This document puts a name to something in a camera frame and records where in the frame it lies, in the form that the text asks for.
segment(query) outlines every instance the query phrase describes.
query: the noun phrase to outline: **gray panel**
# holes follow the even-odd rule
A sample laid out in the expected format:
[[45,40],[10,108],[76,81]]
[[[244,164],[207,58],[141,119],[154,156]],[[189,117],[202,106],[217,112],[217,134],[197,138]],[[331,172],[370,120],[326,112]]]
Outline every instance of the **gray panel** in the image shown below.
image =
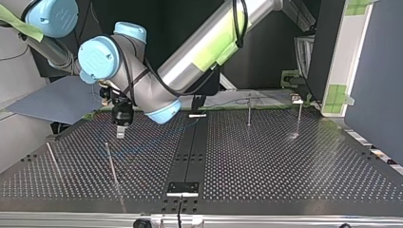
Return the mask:
[[0,210],[161,213],[185,117],[157,125],[136,113],[121,140],[110,113],[97,115],[52,146],[57,163],[42,148],[0,175]]
[[403,216],[403,177],[334,122],[297,109],[210,112],[186,181],[198,214]]
[[47,85],[7,107],[25,116],[53,122],[74,124],[87,113],[99,109],[100,87],[69,76]]
[[403,163],[402,8],[400,0],[374,3],[351,95],[355,105],[346,113],[348,126],[399,163]]

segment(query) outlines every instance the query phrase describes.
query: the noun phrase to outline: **small metal post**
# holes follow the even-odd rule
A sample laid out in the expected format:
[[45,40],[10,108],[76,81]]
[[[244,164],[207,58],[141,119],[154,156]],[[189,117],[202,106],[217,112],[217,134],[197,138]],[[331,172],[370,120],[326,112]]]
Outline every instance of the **small metal post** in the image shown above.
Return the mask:
[[116,177],[115,165],[113,164],[112,155],[110,154],[109,143],[105,142],[105,149],[107,152],[107,156],[109,157],[110,169],[112,170],[113,179],[115,180],[116,185],[118,185],[118,178]]
[[51,145],[50,145],[49,142],[47,142],[47,147],[48,147],[48,151],[49,151],[49,153],[50,153],[51,159],[53,160],[53,162],[56,163],[56,162],[57,162],[57,161],[56,161],[56,157],[54,157],[53,150],[51,149]]
[[303,105],[303,104],[300,104],[300,105],[299,105],[298,122],[301,121],[302,105]]
[[251,125],[251,115],[252,115],[252,98],[249,97],[249,113],[248,113],[248,126]]

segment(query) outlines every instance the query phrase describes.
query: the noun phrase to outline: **metal rod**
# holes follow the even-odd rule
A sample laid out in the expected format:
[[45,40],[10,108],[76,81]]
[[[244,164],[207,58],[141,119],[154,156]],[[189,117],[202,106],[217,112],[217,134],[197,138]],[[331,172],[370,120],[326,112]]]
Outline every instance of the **metal rod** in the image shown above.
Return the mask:
[[248,126],[251,125],[251,115],[252,115],[252,98],[249,97]]
[[297,132],[296,132],[297,135],[299,135],[299,124],[300,124],[300,121],[301,121],[302,106],[303,106],[303,104],[300,104],[300,105],[299,105],[298,122],[297,122]]
[[52,150],[51,145],[50,145],[49,142],[47,142],[47,147],[48,147],[48,151],[50,153],[51,159],[53,160],[53,162],[57,163],[56,157],[54,157],[53,150]]
[[115,183],[118,185],[119,182],[118,182],[118,178],[116,177],[115,165],[113,164],[112,155],[110,154],[110,149],[109,149],[109,143],[107,143],[107,142],[105,142],[105,149],[107,152],[107,156],[109,157],[110,169],[112,170],[113,179],[115,180]]
[[122,196],[121,186],[120,186],[120,184],[118,182],[118,178],[116,176],[115,165],[113,163],[112,154],[110,153],[109,143],[107,143],[107,142],[105,142],[105,149],[107,152],[107,156],[109,157],[110,169],[112,170],[113,179],[115,180],[115,187],[116,187],[116,191],[118,192],[119,202],[122,205],[122,210],[124,211],[124,213],[126,213],[125,201]]
[[303,105],[303,104],[300,104],[300,105],[299,105],[298,122],[300,122],[300,120],[301,120],[302,105]]
[[27,44],[38,51],[42,56],[47,58],[53,64],[62,66],[67,64],[68,50],[61,47],[54,39],[44,36],[43,40],[38,41],[27,37]]

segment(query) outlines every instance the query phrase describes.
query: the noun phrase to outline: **black metal plate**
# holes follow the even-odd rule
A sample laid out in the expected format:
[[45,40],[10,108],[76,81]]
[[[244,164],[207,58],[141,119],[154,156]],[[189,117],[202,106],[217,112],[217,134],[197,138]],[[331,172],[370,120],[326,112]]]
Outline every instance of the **black metal plate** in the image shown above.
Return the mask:
[[254,110],[247,126],[247,111],[210,112],[186,178],[202,182],[197,213],[403,216],[402,176],[315,110],[297,114]]
[[44,146],[31,162],[15,164],[2,174],[0,210],[161,213],[169,206],[164,202],[166,187],[168,178],[173,179],[169,174],[176,154],[181,153],[186,114],[165,125],[143,113],[136,113],[134,120],[120,140],[110,113],[99,114],[53,144],[57,163]]

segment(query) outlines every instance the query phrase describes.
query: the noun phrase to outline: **black cable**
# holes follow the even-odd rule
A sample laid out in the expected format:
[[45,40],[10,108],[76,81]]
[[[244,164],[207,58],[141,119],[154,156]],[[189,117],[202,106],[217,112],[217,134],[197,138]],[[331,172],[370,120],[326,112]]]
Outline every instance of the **black cable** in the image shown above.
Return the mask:
[[5,118],[0,119],[0,122],[4,121],[4,120],[6,120],[6,119],[8,119],[8,118],[10,118],[10,117],[13,117],[13,116],[15,116],[16,114],[17,114],[17,113],[12,113],[11,115],[9,115],[9,116],[7,116],[7,117],[5,117]]
[[12,56],[12,57],[8,57],[8,58],[4,58],[4,59],[0,59],[0,61],[6,61],[6,60],[11,60],[11,59],[16,59],[18,57],[21,57],[21,56],[25,55],[25,53],[27,53],[28,49],[29,49],[29,46],[27,46],[27,48],[21,54]]
[[[131,84],[131,74],[130,74],[130,70],[128,68],[128,62],[127,59],[125,58],[125,54],[122,51],[121,47],[119,46],[119,44],[109,35],[104,35],[104,37],[108,38],[110,41],[113,42],[113,44],[115,45],[116,49],[118,49],[119,52],[119,56],[122,58],[122,61],[124,63],[125,66],[125,75],[127,77],[127,82],[130,85]],[[132,103],[134,103],[134,89],[132,86],[129,87],[130,89],[130,100]]]
[[233,16],[234,16],[234,24],[235,24],[235,35],[237,36],[236,44],[238,48],[243,48],[243,39],[245,37],[248,24],[249,24],[249,15],[248,15],[248,8],[246,6],[245,0],[240,0],[243,6],[243,17],[244,17],[244,24],[242,29],[242,34],[240,34],[240,24],[238,23],[238,0],[232,1],[233,7]]
[[153,69],[153,67],[151,66],[151,64],[148,62],[148,60],[146,58],[144,58],[144,62],[145,62],[145,66],[150,70],[150,72],[154,75],[154,77],[157,79],[157,81],[163,86],[163,88],[165,88],[166,90],[168,90],[168,92],[172,93],[173,95],[179,97],[179,96],[189,96],[189,95],[193,95],[195,92],[197,92],[199,89],[201,89],[207,82],[208,80],[210,80],[210,78],[214,75],[216,69],[212,69],[211,73],[205,78],[205,80],[195,89],[193,89],[190,92],[187,93],[181,93],[178,91],[175,91],[174,89],[172,89],[171,87],[169,87],[161,78],[161,76]]
[[352,228],[352,226],[349,223],[344,223],[340,226],[340,228]]
[[89,15],[89,9],[91,8],[91,3],[92,3],[92,0],[89,0],[88,7],[86,8],[86,16],[84,17],[84,23],[83,23],[83,26],[81,27],[80,32],[78,33],[79,34],[78,35],[78,42],[80,42],[81,36],[83,35],[84,29],[86,28],[86,19],[87,19],[88,15]]
[[74,38],[75,38],[77,49],[79,49],[80,48],[80,41],[78,40],[77,32],[76,32],[75,29],[73,30],[73,33],[74,33]]
[[182,220],[181,220],[181,210],[182,210],[182,199],[181,203],[179,204],[179,210],[178,210],[178,228],[182,228]]
[[[298,9],[298,13],[297,13],[297,26],[298,26],[299,15],[300,15],[300,13],[301,13],[301,10],[300,10],[301,6],[302,6],[302,1],[300,1],[299,6],[297,7],[297,9]],[[309,92],[312,94],[312,97],[314,98],[314,100],[317,101],[317,104],[319,105],[320,109],[322,109],[322,104],[319,103],[319,99],[315,96],[314,92],[312,91],[311,87],[309,86],[307,76],[305,75],[305,72],[302,70],[302,62],[301,62],[301,60],[299,59],[299,48],[298,48],[297,44],[296,44],[296,50],[297,50],[297,60],[298,60],[298,63],[299,63],[299,65],[300,65],[300,67],[301,67],[302,78],[303,78],[303,80],[305,81],[305,84],[306,84],[306,86],[308,87]]]

